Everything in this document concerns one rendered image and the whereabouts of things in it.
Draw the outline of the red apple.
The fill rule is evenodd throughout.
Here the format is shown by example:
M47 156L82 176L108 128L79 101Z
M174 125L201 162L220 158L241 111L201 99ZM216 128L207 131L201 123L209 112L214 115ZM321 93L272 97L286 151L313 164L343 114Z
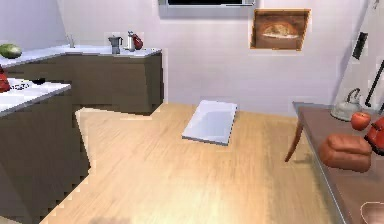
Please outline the red apple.
M356 112L351 117L352 128L358 131L364 130L371 121L371 115L365 112Z

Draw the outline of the white floor mat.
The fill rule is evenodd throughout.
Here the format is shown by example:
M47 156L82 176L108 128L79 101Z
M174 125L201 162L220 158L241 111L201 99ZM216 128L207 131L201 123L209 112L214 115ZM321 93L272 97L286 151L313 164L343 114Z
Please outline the white floor mat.
M237 111L234 103L202 100L182 133L184 139L227 146Z

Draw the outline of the dark brown kitchen counter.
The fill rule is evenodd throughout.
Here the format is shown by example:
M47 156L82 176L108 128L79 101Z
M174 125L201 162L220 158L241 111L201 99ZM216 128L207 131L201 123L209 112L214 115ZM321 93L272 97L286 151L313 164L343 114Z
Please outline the dark brown kitchen counter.
M0 216L39 224L89 173L75 113L151 114L164 99L162 54L73 49L6 66L0 93ZM45 78L41 85L32 80Z

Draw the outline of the red and white bottle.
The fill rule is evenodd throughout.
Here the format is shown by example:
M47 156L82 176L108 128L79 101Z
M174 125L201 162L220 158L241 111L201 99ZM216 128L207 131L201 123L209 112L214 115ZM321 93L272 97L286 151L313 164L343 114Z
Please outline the red and white bottle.
M126 49L130 52L140 50L143 47L143 41L133 31L128 32L127 46Z

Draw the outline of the grey moka pot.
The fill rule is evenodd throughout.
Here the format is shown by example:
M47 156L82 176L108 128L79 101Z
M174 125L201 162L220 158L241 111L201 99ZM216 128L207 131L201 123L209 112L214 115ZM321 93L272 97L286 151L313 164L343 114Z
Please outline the grey moka pot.
M117 55L120 53L120 46L123 43L123 38L119 36L112 36L108 38L110 44L111 44L111 49L112 53L114 55Z

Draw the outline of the framed bread picture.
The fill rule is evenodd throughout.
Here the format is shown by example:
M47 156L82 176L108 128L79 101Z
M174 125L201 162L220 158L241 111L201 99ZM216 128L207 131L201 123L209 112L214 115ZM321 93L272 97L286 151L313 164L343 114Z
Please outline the framed bread picture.
M251 49L301 51L310 9L255 9Z

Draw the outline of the grey kettle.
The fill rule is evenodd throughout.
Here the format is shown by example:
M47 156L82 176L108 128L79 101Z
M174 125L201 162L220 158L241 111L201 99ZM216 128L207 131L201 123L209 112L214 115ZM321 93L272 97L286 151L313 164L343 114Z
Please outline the grey kettle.
M333 106L330 115L336 119L350 122L354 113L362 111L360 97L361 94L359 88L351 90L344 101Z

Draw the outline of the brown bread loaf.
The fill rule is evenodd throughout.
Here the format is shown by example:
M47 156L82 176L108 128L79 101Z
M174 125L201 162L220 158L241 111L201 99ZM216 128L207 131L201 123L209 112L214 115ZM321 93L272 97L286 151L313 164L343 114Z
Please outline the brown bread loaf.
M360 136L331 134L321 143L318 154L331 168L364 173L371 167L372 148Z

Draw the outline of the brown wooden table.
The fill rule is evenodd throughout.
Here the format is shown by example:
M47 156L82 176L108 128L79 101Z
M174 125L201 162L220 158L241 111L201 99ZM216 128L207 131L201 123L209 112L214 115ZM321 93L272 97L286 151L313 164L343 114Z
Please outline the brown wooden table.
M384 156L372 154L371 168L359 173L325 166L318 155L321 143L332 133L363 137L364 132L354 130L348 122L330 115L331 105L294 102L298 125L290 147L293 153L304 131L314 155L320 183L336 224L363 224L361 206L366 202L384 203Z

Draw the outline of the white fridge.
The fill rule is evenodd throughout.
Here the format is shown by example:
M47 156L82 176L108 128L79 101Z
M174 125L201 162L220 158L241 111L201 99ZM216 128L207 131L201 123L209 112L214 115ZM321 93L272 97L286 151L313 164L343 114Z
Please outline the white fridge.
M352 53L360 32L366 32L368 38L357 60ZM376 73L384 59L384 0L366 0L365 14L350 51L344 58L344 70L338 78L332 104L343 100L354 89L360 89L360 103L364 109L384 112L384 70L371 98L372 107L365 106L365 100Z

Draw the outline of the red toaster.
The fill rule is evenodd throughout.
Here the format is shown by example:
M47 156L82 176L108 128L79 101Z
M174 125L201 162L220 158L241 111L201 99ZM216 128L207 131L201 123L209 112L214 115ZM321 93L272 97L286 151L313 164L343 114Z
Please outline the red toaster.
M380 117L371 124L364 139L377 155L384 156L384 117Z

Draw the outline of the red pot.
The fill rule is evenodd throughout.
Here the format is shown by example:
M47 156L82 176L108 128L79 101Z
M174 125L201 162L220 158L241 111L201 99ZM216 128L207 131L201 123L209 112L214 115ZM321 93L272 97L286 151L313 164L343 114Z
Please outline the red pot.
M4 69L0 66L0 93L7 92L11 89L8 78Z

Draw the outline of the green melon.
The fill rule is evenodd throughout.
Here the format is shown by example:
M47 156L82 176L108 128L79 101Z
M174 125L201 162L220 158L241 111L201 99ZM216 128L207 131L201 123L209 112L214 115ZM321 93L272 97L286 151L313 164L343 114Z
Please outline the green melon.
M16 59L22 55L22 50L14 44L2 44L0 45L0 55L7 59Z

